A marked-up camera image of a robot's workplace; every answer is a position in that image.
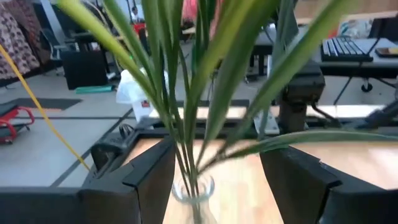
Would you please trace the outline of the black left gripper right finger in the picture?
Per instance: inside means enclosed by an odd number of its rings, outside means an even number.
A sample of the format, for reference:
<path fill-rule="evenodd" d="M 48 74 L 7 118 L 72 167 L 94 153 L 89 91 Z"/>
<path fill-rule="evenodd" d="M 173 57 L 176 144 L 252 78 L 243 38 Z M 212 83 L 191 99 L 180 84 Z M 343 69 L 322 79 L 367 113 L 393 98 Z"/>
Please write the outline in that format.
<path fill-rule="evenodd" d="M 260 158 L 284 224 L 398 224 L 398 189 L 384 190 L 294 147 Z"/>

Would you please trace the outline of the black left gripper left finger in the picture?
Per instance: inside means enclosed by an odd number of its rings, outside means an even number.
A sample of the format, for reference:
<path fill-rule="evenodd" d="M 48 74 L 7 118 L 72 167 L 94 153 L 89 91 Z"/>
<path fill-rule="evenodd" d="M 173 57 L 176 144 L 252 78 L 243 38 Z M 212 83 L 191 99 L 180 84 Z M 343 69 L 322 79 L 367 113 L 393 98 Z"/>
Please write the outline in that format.
<path fill-rule="evenodd" d="M 165 138 L 84 187 L 0 187 L 0 224 L 162 224 L 175 150 Z"/>

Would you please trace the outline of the pink artificial flower bunch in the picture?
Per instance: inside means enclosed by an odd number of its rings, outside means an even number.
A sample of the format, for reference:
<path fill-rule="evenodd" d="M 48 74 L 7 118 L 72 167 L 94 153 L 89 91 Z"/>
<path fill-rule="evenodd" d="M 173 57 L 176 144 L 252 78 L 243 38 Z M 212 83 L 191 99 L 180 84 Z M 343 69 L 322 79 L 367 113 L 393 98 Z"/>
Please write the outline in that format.
<path fill-rule="evenodd" d="M 303 68 L 329 29 L 350 11 L 354 1 L 328 0 L 305 33 L 284 32 L 277 36 L 276 61 L 270 77 L 260 87 L 239 124 L 207 161 L 203 160 L 203 155 L 226 121 L 233 93 L 243 79 L 262 26 L 274 14 L 278 15 L 280 25 L 289 26 L 294 11 L 292 2 L 198 1 L 192 71 L 183 74 L 186 91 L 183 112 L 177 107 L 175 86 L 177 69 L 185 66 L 179 43 L 184 0 L 146 0 L 143 3 L 149 51 L 144 50 L 115 0 L 103 0 L 103 4 L 122 40 L 117 40 L 82 0 L 57 0 L 57 4 L 114 54 L 142 88 L 174 141 L 180 144 L 176 156 L 189 200 L 188 219 L 194 224 L 204 224 L 201 177 L 218 164 L 304 142 L 387 140 L 386 135 L 373 131 L 332 128 L 297 131 L 273 138 L 261 136 L 259 142 L 251 146 L 236 147 L 255 116 L 267 112 L 271 101 Z"/>

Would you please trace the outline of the clear glass vase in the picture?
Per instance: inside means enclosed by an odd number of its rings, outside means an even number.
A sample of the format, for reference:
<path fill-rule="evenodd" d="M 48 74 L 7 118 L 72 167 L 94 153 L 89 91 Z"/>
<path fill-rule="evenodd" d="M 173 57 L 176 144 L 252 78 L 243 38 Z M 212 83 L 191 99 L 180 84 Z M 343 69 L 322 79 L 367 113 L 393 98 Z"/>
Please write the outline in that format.
<path fill-rule="evenodd" d="M 215 181 L 210 175 L 200 176 L 192 190 L 187 190 L 182 178 L 175 180 L 171 188 L 177 203 L 175 224 L 217 224 L 209 206 L 214 189 Z"/>

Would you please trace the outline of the dark floor mat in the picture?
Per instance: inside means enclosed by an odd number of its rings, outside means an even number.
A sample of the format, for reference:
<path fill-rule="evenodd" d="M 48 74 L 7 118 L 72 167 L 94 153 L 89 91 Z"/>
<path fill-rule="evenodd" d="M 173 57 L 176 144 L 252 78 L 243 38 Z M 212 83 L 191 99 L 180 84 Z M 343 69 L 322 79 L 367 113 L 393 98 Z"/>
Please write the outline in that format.
<path fill-rule="evenodd" d="M 38 98 L 37 101 L 46 110 L 66 110 L 80 102 L 81 99 L 68 99 L 68 98 Z M 11 101 L 19 106 L 27 108 L 37 108 L 31 98 L 17 98 Z"/>

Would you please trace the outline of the red and black creeper seat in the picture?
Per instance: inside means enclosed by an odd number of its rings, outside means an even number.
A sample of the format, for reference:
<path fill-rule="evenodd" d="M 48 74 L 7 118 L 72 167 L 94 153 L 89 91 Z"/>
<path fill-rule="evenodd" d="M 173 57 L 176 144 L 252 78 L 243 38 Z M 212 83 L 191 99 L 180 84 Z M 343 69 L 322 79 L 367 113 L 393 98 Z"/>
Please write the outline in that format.
<path fill-rule="evenodd" d="M 30 118 L 28 123 L 12 124 L 11 120 L 19 115 L 20 111 L 25 111 Z M 17 138 L 18 132 L 23 128 L 30 130 L 30 125 L 34 124 L 35 118 L 29 108 L 19 106 L 15 103 L 0 104 L 0 143 L 12 144 Z"/>

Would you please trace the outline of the teal bar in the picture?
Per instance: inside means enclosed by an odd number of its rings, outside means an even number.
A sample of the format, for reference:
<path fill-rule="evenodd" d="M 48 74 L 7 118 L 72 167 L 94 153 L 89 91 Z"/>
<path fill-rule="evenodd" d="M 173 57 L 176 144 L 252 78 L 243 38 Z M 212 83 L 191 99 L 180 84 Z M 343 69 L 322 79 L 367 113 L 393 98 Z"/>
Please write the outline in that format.
<path fill-rule="evenodd" d="M 116 89 L 114 85 L 83 86 L 75 89 L 76 94 L 107 93 Z"/>

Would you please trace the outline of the white bag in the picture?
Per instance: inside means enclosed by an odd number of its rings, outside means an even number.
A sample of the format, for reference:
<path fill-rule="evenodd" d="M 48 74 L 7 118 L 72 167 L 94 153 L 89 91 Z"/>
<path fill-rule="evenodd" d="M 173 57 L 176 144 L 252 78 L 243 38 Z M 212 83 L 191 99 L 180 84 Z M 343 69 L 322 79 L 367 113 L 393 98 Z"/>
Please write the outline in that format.
<path fill-rule="evenodd" d="M 121 72 L 116 91 L 116 103 L 131 106 L 138 123 L 142 118 L 148 118 L 154 111 L 154 105 L 128 70 Z"/>

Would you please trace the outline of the black cabinet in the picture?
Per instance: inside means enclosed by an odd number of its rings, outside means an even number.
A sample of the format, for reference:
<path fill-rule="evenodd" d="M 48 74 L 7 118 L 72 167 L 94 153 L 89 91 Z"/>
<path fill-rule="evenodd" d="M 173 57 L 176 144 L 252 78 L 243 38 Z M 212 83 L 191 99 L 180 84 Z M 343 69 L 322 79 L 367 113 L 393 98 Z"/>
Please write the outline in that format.
<path fill-rule="evenodd" d="M 108 84 L 105 62 L 100 51 L 64 51 L 60 56 L 69 90 Z"/>

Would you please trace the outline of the grey desk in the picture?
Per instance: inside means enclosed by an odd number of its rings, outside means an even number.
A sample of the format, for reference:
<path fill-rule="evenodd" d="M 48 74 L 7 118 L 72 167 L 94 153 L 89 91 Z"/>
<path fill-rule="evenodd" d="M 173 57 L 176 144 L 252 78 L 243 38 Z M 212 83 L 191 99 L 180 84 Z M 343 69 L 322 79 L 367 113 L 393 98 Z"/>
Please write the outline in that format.
<path fill-rule="evenodd" d="M 356 39 L 354 42 L 363 50 L 371 48 L 376 39 Z M 397 47 L 390 40 L 382 38 L 375 48 Z M 253 55 L 271 55 L 272 44 L 265 32 L 260 32 L 252 51 Z M 374 50 L 370 53 L 372 62 L 364 62 L 359 68 L 359 62 L 324 62 L 321 57 L 321 47 L 312 56 L 325 76 L 359 77 L 359 78 L 395 78 L 398 75 L 398 58 L 380 58 Z"/>

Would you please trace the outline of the black computer keyboard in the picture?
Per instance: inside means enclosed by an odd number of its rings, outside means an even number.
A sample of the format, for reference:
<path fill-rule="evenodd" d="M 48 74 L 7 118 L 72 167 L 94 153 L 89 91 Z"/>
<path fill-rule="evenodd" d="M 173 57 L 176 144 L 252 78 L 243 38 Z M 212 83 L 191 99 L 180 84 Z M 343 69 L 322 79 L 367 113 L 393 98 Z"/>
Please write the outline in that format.
<path fill-rule="evenodd" d="M 324 40 L 321 46 L 323 62 L 372 62 L 373 57 L 366 53 L 349 37 L 333 37 Z"/>

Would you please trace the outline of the dark smartphone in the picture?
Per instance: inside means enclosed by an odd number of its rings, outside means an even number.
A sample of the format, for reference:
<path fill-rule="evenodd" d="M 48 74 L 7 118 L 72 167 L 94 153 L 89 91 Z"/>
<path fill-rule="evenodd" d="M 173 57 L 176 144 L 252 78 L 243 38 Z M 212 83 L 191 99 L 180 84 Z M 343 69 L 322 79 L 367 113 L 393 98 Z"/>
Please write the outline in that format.
<path fill-rule="evenodd" d="M 380 47 L 375 50 L 380 58 L 398 58 L 398 47 Z"/>

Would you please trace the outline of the brown spotted patterned cloth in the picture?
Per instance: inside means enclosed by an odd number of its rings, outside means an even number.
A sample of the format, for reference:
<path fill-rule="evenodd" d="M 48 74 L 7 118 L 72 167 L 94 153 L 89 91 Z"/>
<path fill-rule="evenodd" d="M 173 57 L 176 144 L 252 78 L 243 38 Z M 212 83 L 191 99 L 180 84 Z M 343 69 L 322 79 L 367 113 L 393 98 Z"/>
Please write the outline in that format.
<path fill-rule="evenodd" d="M 8 53 L 21 74 L 40 67 L 40 63 L 26 41 L 18 22 L 0 3 L 0 45 Z"/>

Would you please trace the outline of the black aluminium table frame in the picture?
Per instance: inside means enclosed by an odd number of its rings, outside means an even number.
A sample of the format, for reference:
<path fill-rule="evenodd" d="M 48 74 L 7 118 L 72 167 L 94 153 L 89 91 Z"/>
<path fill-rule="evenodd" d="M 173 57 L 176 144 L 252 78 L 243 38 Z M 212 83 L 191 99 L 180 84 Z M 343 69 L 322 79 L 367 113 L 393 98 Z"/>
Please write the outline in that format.
<path fill-rule="evenodd" d="M 216 147 L 222 146 L 226 136 L 222 132 L 209 144 L 206 151 L 210 158 L 199 168 L 201 174 L 208 173 L 214 166 L 230 160 L 260 154 L 264 156 L 264 175 L 256 176 L 257 182 L 267 181 L 275 187 L 277 181 L 291 184 L 297 180 L 297 170 L 289 171 L 287 163 L 277 161 L 280 152 L 287 147 L 310 155 L 316 163 L 340 182 L 348 177 L 359 179 L 376 187 L 398 189 L 398 134 L 378 134 L 372 131 L 354 131 L 347 129 L 314 129 L 281 136 L 270 135 L 259 143 L 254 142 L 255 130 L 250 129 L 243 140 L 229 146 L 222 155 Z M 159 142 L 168 136 L 165 128 L 156 119 L 142 120 L 121 142 L 97 142 L 91 148 L 95 163 L 86 184 L 100 179 L 108 173 L 127 164 L 142 154 L 148 147 L 147 141 Z"/>

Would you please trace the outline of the silver metal bracket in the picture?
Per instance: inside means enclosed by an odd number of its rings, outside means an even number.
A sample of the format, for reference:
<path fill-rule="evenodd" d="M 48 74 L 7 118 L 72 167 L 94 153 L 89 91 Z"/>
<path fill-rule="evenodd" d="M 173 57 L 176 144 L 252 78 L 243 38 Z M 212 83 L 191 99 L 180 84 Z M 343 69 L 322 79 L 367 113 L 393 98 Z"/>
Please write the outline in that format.
<path fill-rule="evenodd" d="M 258 114 L 254 117 L 254 127 L 256 129 L 257 135 L 261 132 L 261 124 L 263 120 L 264 111 L 258 112 Z M 266 116 L 266 124 L 263 130 L 265 135 L 278 135 L 280 134 L 279 125 L 276 121 L 274 115 L 269 111 Z"/>

